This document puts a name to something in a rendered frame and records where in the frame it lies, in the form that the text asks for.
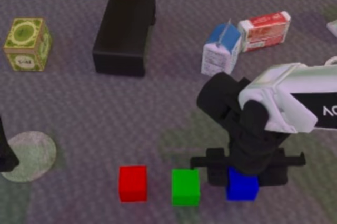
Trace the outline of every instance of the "black box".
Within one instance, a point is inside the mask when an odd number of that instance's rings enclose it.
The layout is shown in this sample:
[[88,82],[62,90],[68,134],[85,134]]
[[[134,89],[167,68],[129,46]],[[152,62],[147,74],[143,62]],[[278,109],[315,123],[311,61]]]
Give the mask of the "black box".
[[97,73],[143,77],[155,0],[108,0],[93,48]]

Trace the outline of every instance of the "blue cube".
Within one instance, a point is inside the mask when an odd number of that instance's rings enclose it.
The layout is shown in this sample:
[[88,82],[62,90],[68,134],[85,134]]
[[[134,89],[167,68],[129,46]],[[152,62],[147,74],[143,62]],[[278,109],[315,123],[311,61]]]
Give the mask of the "blue cube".
[[228,169],[229,184],[227,200],[254,201],[259,192],[257,176],[247,176],[238,173],[234,168]]

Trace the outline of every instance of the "gray carpet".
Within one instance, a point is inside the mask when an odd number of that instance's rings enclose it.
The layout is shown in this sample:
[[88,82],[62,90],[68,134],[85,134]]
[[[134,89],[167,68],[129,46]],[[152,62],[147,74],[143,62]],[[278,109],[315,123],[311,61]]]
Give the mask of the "gray carpet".
[[[202,46],[212,28],[232,19],[287,10],[293,20],[283,45],[242,54],[233,76],[257,77],[278,63],[320,65],[335,56],[326,18],[337,0],[157,0],[147,75],[98,75],[91,49],[107,0],[0,0],[0,40],[15,17],[46,18],[54,38],[43,73],[13,72],[0,57],[0,113],[8,138],[41,131],[58,146],[58,165],[29,184],[0,178],[0,223],[336,224],[337,135],[294,135],[288,153],[307,154],[287,186],[263,188],[254,203],[226,202],[204,170],[200,207],[171,207],[171,170],[226,133],[198,111],[208,77],[200,74]],[[120,165],[148,166],[148,203],[120,204]]]

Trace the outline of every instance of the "white cable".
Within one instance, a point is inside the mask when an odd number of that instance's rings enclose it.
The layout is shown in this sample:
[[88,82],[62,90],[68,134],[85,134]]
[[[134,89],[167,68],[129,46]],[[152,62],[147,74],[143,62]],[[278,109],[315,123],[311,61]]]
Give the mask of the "white cable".
[[329,66],[336,63],[337,63],[337,56],[334,56],[326,61],[325,66]]

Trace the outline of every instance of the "blue and white carton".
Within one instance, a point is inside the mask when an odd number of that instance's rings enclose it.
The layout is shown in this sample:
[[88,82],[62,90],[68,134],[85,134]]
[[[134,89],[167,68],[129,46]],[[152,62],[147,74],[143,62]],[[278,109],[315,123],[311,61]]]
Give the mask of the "blue and white carton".
[[201,73],[214,76],[220,72],[231,74],[241,47],[241,33],[231,24],[218,25],[204,45]]

